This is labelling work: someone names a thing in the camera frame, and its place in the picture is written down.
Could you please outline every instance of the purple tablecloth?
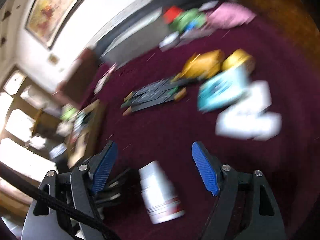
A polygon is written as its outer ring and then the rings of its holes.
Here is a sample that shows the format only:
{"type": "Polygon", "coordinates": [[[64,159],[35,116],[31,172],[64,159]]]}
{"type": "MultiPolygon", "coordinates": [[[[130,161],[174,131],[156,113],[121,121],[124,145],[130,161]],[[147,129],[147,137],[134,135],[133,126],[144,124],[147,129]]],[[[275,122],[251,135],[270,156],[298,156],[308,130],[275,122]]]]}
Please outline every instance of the purple tablecloth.
{"type": "Polygon", "coordinates": [[[84,106],[99,98],[109,104],[98,149],[110,139],[119,145],[111,177],[126,167],[141,168],[153,160],[173,182],[186,214],[153,225],[141,199],[105,210],[105,223],[123,240],[195,240],[214,203],[192,160],[191,145],[200,140],[209,152],[238,171],[263,171],[279,204],[289,236],[305,220],[318,194],[320,180],[320,82],[299,51],[260,18],[249,25],[217,30],[207,38],[161,52],[154,49],[113,73],[102,91],[93,96],[103,65],[87,91],[84,106]],[[279,135],[263,141],[243,141],[215,135],[221,110],[197,111],[199,84],[187,87],[180,102],[154,106],[122,116],[120,105],[131,91],[179,72],[194,53],[222,49],[226,56],[244,49],[256,59],[251,79],[269,83],[270,111],[283,118],[279,135]]]}

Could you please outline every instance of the black cable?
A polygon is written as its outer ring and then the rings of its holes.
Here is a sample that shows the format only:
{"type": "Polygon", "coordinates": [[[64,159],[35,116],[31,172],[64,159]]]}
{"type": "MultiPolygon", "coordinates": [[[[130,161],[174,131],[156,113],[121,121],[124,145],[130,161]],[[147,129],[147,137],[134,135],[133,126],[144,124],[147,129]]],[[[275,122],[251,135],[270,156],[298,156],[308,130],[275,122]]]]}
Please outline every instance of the black cable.
{"type": "Polygon", "coordinates": [[[10,170],[5,164],[0,162],[0,177],[10,183],[12,186],[16,187],[23,193],[27,194],[31,198],[45,203],[49,208],[56,211],[61,211],[67,214],[70,218],[83,223],[91,228],[94,228],[105,235],[107,239],[110,240],[121,240],[119,236],[116,235],[111,229],[109,229],[101,221],[90,217],[83,212],[68,206],[66,203],[50,196],[48,193],[40,190],[39,188],[33,186],[29,182],[25,181],[18,174],[10,170]]]}

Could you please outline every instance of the light blue package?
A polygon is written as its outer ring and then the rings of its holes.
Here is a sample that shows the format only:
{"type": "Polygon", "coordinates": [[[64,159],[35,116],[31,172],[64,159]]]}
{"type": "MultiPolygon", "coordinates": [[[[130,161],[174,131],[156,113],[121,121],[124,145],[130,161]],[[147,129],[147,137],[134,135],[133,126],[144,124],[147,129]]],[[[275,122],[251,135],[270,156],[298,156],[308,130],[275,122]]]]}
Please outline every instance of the light blue package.
{"type": "Polygon", "coordinates": [[[198,110],[209,112],[231,105],[243,95],[248,83],[248,73],[243,65],[212,77],[199,88],[198,110]]]}

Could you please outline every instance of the white container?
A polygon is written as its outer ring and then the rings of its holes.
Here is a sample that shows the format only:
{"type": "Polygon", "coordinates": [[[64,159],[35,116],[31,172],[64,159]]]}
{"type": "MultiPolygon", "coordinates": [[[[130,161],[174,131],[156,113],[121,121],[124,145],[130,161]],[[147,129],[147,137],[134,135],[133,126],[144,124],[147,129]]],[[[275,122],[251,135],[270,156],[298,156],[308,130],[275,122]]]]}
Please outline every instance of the white container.
{"type": "Polygon", "coordinates": [[[153,224],[181,217],[185,213],[172,182],[157,161],[141,168],[139,174],[142,198],[153,224]]]}

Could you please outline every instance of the picture frame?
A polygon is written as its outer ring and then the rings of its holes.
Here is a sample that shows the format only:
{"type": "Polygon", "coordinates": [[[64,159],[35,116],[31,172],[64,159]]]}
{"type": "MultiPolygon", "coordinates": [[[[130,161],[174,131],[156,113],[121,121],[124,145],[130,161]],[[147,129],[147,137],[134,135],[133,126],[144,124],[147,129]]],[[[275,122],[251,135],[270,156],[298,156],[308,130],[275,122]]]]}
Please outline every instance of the picture frame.
{"type": "Polygon", "coordinates": [[[84,0],[34,0],[25,29],[51,50],[63,27],[84,0]]]}

